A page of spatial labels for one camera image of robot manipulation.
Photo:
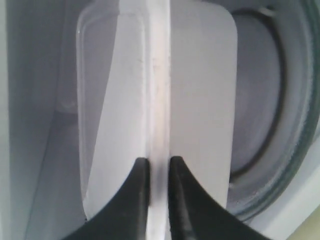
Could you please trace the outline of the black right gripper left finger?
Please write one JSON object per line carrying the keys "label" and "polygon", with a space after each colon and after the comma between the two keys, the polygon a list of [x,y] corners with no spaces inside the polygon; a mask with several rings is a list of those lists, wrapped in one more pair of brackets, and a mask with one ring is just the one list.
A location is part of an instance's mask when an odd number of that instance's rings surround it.
{"label": "black right gripper left finger", "polygon": [[66,240],[144,240],[150,202],[150,162],[137,158],[113,198]]}

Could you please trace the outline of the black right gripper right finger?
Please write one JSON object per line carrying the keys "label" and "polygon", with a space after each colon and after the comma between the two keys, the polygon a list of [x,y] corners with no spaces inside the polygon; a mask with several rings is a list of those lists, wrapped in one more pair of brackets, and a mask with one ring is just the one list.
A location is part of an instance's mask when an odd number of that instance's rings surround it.
{"label": "black right gripper right finger", "polygon": [[168,208],[173,240],[258,240],[260,234],[220,206],[201,187],[184,159],[169,163]]}

